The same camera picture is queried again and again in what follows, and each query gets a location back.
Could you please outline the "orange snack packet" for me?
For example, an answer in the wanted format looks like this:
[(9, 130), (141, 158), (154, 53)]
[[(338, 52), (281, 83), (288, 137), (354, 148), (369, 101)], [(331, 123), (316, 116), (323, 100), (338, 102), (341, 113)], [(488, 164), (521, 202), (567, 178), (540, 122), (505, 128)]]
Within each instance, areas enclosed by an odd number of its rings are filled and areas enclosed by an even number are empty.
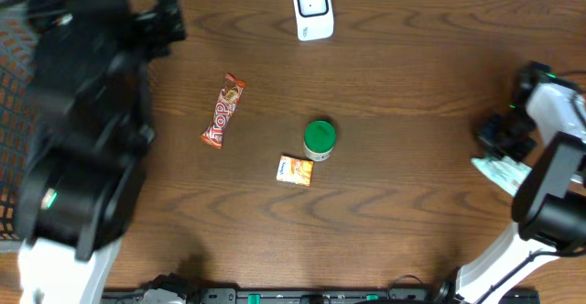
[(277, 168), (276, 180), (309, 187), (314, 162), (311, 160), (281, 156)]

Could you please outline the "orange chocolate bar wrapper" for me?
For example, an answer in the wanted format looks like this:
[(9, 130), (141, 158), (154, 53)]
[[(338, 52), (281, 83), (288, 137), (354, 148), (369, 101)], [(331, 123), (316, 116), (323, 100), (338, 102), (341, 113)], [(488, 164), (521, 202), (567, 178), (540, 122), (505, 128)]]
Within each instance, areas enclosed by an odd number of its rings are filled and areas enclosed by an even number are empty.
[(225, 74), (224, 85), (214, 106), (212, 121), (201, 135), (204, 143), (217, 149), (222, 148), (225, 127), (235, 112), (245, 88), (245, 81), (235, 78), (231, 73)]

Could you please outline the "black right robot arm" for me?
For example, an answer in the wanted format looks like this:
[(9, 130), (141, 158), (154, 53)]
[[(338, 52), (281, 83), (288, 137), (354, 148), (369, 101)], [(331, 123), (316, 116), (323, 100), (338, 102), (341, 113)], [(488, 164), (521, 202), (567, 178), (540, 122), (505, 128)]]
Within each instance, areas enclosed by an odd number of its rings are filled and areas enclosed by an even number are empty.
[(533, 132), (545, 148), (514, 191), (511, 223), (444, 284), (439, 303), (497, 303), (543, 265), (585, 254), (585, 197), (570, 190), (572, 181), (585, 181), (583, 94), (578, 84), (531, 61), (515, 77), (508, 112), (478, 128), (488, 168), (521, 164), (537, 144)]

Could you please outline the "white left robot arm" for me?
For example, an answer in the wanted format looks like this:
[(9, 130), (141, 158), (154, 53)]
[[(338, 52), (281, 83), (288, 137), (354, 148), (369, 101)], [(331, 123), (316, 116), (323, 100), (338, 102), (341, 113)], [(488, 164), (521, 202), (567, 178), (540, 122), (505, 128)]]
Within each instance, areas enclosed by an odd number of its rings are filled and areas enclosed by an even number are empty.
[(186, 37), (179, 0), (8, 0), (38, 32), (35, 111), (16, 197), (24, 303), (97, 303), (156, 136), (148, 67)]

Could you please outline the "green lid jar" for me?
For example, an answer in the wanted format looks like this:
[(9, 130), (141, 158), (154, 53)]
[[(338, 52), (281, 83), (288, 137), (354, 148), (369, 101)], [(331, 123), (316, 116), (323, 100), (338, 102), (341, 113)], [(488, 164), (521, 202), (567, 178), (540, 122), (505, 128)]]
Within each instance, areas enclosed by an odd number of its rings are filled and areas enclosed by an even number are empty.
[(332, 124), (314, 121), (307, 126), (303, 136), (304, 153), (313, 161), (324, 161), (330, 157), (336, 141), (337, 134)]

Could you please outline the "light green wet wipes pack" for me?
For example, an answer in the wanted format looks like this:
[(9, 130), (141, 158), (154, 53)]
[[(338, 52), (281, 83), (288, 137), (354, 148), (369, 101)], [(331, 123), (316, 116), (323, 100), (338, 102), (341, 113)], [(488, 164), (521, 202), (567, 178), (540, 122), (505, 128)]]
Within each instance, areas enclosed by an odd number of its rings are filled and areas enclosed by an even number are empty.
[(472, 164), (491, 182), (515, 197), (532, 168), (510, 157), (484, 157), (471, 159)]

